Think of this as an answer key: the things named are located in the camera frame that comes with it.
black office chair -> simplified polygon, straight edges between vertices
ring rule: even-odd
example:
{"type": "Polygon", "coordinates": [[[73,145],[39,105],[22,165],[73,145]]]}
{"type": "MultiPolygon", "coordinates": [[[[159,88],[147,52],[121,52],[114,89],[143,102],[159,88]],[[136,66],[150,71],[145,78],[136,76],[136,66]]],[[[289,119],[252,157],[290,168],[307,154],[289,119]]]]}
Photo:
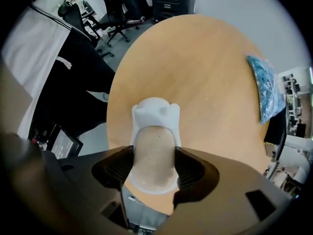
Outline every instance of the black office chair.
{"type": "Polygon", "coordinates": [[[126,0],[104,0],[104,3],[106,4],[107,13],[106,15],[98,22],[98,24],[94,25],[94,27],[100,27],[101,29],[105,30],[108,27],[115,27],[115,30],[108,32],[110,38],[107,41],[107,45],[111,47],[110,41],[113,39],[113,37],[120,33],[125,39],[126,42],[129,42],[130,40],[125,36],[125,34],[122,32],[122,30],[136,27],[136,29],[139,29],[138,25],[136,24],[130,24],[126,25],[127,18],[125,16],[125,13],[123,12],[122,4],[124,4],[126,0]]]}
{"type": "MultiPolygon", "coordinates": [[[[98,40],[100,38],[95,38],[94,36],[90,35],[84,27],[82,16],[80,15],[80,10],[77,4],[72,4],[66,0],[61,4],[60,8],[58,9],[59,17],[62,17],[65,22],[74,26],[78,30],[82,31],[85,35],[87,35],[90,40],[91,44],[94,48],[97,47],[98,40]]],[[[105,57],[110,55],[111,57],[114,56],[111,52],[106,52],[104,54],[99,54],[101,57],[105,57]]]]}

